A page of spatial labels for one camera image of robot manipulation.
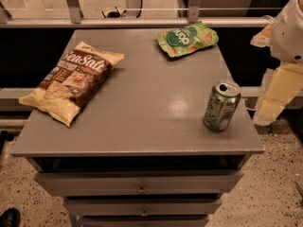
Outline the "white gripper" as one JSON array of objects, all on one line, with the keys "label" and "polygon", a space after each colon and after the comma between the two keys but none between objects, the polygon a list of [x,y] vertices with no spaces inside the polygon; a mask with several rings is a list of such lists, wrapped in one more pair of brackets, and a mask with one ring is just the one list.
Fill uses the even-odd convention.
[{"label": "white gripper", "polygon": [[290,0],[275,18],[255,35],[251,45],[270,45],[271,55],[282,62],[263,75],[253,122],[269,126],[303,89],[303,0]]}]

